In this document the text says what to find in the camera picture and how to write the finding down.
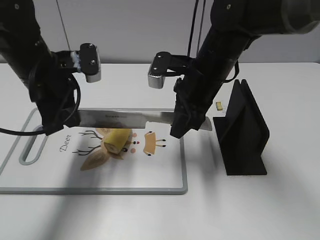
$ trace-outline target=white wall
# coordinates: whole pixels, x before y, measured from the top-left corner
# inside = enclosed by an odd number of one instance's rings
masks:
[[[59,0],[71,49],[91,42],[105,63],[185,55],[195,0]]]
[[[56,0],[33,0],[41,34],[51,51],[67,50],[67,39]]]
[[[43,38],[52,51],[68,44],[56,0],[33,0]],[[203,40],[211,26],[207,0]],[[159,51],[185,55],[195,0],[58,0],[71,49],[99,47],[104,63],[148,63]],[[200,0],[192,56],[196,54]],[[240,58],[243,63],[320,62],[320,27],[306,35],[263,36]]]
[[[202,39],[210,26],[210,11],[214,0],[206,1],[205,19]],[[320,63],[320,26],[303,35],[269,35],[253,42],[241,58],[242,63],[287,63],[318,62]]]

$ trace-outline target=banana slice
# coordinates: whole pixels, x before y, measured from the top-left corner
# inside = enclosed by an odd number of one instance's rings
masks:
[[[131,129],[113,129],[104,139],[108,152],[119,154],[130,136]]]

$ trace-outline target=knife blade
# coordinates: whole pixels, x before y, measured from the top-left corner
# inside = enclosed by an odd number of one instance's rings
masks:
[[[98,109],[80,109],[79,127],[104,129],[145,129],[146,123],[172,124],[174,112],[150,111],[150,113],[110,111]],[[200,129],[212,131],[212,124],[208,117]]]

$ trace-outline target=white cutting board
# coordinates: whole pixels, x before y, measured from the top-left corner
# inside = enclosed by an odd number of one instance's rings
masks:
[[[40,123],[41,117],[36,110],[24,131],[33,131]],[[101,148],[103,135],[97,129],[65,128],[47,138],[39,158],[29,165],[22,164],[23,160],[19,159],[32,137],[18,137],[11,154],[0,162],[0,192],[108,194],[116,190],[125,194],[125,191],[134,189],[137,190],[135,193],[143,194],[148,194],[147,191],[156,194],[157,190],[159,194],[175,190],[176,194],[185,192],[183,140],[170,136],[170,125],[148,122],[145,129],[133,129],[132,133],[136,137],[132,137],[132,143],[120,154],[122,159],[118,159]],[[144,152],[147,133],[155,134],[156,140],[165,140],[156,142],[161,146],[156,146],[154,153],[148,155]],[[36,138],[25,160],[27,164],[37,155],[44,138],[44,135]],[[101,161],[95,156],[106,157],[107,160]],[[85,161],[89,161],[87,166],[95,166],[97,162],[99,166],[88,169],[83,167]]]

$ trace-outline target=cutting board handle slot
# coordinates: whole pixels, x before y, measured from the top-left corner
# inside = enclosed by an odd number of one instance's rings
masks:
[[[33,131],[38,131],[40,129],[42,129],[42,126],[37,126]],[[42,142],[37,142],[37,144],[35,145],[37,138],[43,138],[43,140]],[[47,139],[48,139],[48,136],[43,136],[43,135],[30,136],[20,154],[19,163],[25,166],[34,164],[39,159],[41,152],[45,147]],[[33,148],[38,148],[36,155],[32,160],[27,160]]]

